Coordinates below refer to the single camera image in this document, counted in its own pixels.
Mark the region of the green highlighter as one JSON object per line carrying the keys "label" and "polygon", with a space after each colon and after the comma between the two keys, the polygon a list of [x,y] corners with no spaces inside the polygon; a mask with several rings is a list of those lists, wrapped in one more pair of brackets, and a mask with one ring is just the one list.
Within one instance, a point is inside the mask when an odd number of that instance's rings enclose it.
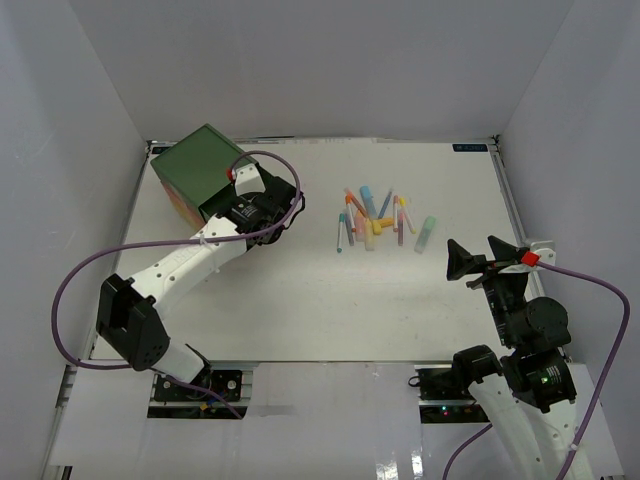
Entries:
{"label": "green highlighter", "polygon": [[428,216],[423,222],[420,233],[414,245],[414,251],[416,253],[422,254],[426,249],[427,242],[431,236],[431,233],[434,229],[435,224],[436,224],[436,218],[433,216]]}

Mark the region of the teal cap marker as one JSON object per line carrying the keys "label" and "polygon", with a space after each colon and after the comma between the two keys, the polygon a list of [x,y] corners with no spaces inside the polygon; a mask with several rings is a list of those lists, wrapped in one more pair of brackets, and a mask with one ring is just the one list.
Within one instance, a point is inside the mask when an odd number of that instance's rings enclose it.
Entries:
{"label": "teal cap marker", "polygon": [[342,253],[343,251],[345,230],[346,230],[345,214],[344,212],[341,212],[338,218],[338,231],[337,231],[337,240],[336,240],[336,252],[338,254]]}

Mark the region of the green drawer storage box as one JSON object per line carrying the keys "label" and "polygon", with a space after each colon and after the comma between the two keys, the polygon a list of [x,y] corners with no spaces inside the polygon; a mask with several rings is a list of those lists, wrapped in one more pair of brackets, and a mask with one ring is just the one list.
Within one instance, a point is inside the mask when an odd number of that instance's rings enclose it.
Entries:
{"label": "green drawer storage box", "polygon": [[213,202],[233,192],[228,168],[243,153],[205,124],[171,146],[152,144],[151,167],[179,215],[199,229],[214,214]]}

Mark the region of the pink purple pen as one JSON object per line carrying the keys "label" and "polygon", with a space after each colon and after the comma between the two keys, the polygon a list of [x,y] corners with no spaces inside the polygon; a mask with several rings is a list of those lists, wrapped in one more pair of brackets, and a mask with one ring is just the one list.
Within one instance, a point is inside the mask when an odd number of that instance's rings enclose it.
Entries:
{"label": "pink purple pen", "polygon": [[400,212],[397,218],[397,245],[402,247],[404,245],[404,214]]}

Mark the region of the brown orange pen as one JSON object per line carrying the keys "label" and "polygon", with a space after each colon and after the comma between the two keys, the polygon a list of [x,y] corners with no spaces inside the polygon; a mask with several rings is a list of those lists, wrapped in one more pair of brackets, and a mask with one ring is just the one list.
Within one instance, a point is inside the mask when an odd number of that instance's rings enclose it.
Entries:
{"label": "brown orange pen", "polygon": [[351,201],[351,203],[356,207],[356,209],[361,213],[361,215],[365,218],[369,218],[368,212],[365,209],[365,207],[361,204],[361,202],[356,198],[356,196],[353,194],[353,192],[345,187],[344,188],[344,192],[346,194],[346,196],[349,198],[349,200]]}

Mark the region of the blue pen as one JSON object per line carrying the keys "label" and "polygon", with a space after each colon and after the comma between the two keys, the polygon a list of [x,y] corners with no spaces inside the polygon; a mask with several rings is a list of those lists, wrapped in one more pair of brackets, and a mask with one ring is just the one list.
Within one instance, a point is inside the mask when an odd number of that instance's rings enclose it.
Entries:
{"label": "blue pen", "polygon": [[383,219],[384,218],[385,213],[386,213],[386,211],[387,211],[387,209],[388,209],[388,207],[389,207],[389,205],[391,203],[391,199],[392,199],[393,193],[394,193],[393,188],[390,188],[388,190],[386,196],[384,197],[384,201],[382,203],[382,206],[381,206],[380,210],[378,211],[378,216],[377,216],[378,219]]}

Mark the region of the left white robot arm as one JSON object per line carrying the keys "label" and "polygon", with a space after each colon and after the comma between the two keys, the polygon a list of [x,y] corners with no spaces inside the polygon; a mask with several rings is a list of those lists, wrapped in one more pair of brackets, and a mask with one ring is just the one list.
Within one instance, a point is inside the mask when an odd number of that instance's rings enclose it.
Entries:
{"label": "left white robot arm", "polygon": [[188,398],[199,399],[211,387],[210,363],[192,347],[170,338],[163,324],[171,308],[190,290],[229,261],[256,245],[275,242],[292,206],[296,187],[262,171],[258,177],[229,184],[215,213],[181,246],[152,266],[124,279],[106,279],[100,290],[96,328],[136,371],[154,370],[177,380]]}

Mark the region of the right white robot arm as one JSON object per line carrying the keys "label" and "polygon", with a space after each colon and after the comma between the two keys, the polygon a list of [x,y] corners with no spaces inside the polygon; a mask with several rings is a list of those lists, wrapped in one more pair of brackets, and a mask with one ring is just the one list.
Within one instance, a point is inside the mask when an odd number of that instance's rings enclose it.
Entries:
{"label": "right white robot arm", "polygon": [[457,352],[451,384],[487,415],[521,479],[591,479],[587,454],[574,441],[577,390],[563,355],[569,344],[568,313],[556,300],[526,299],[528,279],[540,262],[555,262],[551,241],[511,245],[488,239],[491,258],[447,242],[450,281],[464,276],[483,290],[507,356],[486,345]]}

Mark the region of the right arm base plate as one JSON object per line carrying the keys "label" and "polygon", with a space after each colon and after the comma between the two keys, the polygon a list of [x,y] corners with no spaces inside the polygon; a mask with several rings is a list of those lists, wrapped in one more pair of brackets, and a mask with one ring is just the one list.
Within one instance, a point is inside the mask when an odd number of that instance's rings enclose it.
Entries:
{"label": "right arm base plate", "polygon": [[419,390],[419,398],[423,401],[473,400],[451,368],[419,368],[407,383]]}

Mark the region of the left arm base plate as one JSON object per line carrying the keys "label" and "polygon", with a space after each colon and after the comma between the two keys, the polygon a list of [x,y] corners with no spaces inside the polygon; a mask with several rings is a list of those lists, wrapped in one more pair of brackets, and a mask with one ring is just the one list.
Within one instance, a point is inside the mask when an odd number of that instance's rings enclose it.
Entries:
{"label": "left arm base plate", "polygon": [[[241,399],[242,383],[241,370],[214,370],[199,387],[213,391],[228,402],[237,402]],[[177,385],[161,376],[155,378],[151,399],[162,403],[216,400],[210,394]]]}

